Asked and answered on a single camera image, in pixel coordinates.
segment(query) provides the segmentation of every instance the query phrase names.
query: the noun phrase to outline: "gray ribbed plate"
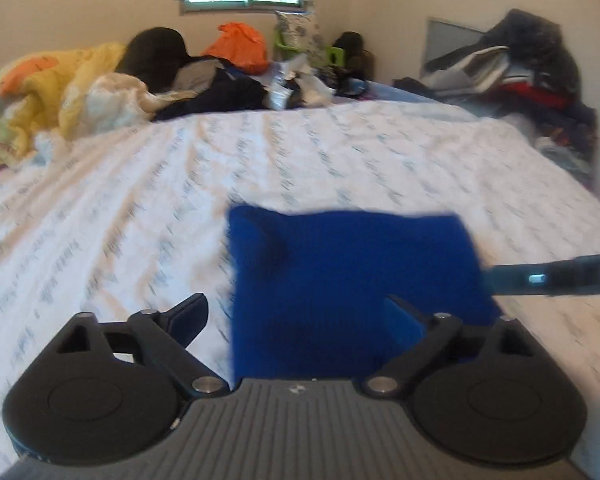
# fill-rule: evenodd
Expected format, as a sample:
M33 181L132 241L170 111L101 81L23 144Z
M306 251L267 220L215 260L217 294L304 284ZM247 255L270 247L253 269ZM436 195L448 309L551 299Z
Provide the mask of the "gray ribbed plate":
M23 458L2 480L584 480L566 460L520 471L437 450L402 407L348 381L245 380L197 400L167 438L122 462L53 466Z

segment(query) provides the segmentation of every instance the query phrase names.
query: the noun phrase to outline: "blue cloth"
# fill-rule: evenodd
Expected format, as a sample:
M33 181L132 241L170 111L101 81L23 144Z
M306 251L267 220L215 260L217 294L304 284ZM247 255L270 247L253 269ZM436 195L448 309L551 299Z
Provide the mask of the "blue cloth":
M456 216L286 216L239 205L228 219L236 381L374 373L422 336L419 323L385 301L390 294L468 324L500 315Z

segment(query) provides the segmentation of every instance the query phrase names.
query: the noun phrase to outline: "bed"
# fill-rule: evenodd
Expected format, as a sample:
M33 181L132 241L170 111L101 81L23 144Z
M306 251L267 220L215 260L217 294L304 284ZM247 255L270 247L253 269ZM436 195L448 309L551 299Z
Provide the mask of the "bed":
M0 173L0 406L75 312L122 320L194 292L210 317L189 351L229 378L231 202L452 210L485 265L600 253L595 197L513 126L448 105L209 114L86 137L48 166ZM498 300L584 394L573 460L600 480L600 296ZM14 460L0 418L0 473Z

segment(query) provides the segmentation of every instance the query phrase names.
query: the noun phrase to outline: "dark jacket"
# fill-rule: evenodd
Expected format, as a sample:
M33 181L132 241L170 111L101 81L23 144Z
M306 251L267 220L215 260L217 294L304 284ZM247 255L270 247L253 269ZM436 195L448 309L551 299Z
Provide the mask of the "dark jacket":
M258 81L248 76L233 77L218 68L211 86L197 97L176 101L154 117L155 121L168 121L189 114L234 112L237 110L262 110L266 108L267 91Z
M534 71L535 86L580 96L580 71L562 42L560 26L519 9L510 10L477 43L433 59L424 69L429 73L446 70L469 54L490 46L508 46L512 62Z

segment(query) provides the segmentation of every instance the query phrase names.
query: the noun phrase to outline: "green object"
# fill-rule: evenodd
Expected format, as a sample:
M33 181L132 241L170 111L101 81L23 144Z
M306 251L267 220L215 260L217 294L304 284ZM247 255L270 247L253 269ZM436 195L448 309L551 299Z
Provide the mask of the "green object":
M302 54L302 49L285 44L285 40L282 38L282 33L278 28L276 28L274 34L274 46L284 60L291 59L293 56ZM327 54L327 59L329 60L330 65L344 68L344 49L336 46L328 46L324 49L324 51Z
M344 68L344 49L338 48L337 46L328 46L325 48L327 52L327 59L330 65L339 66Z

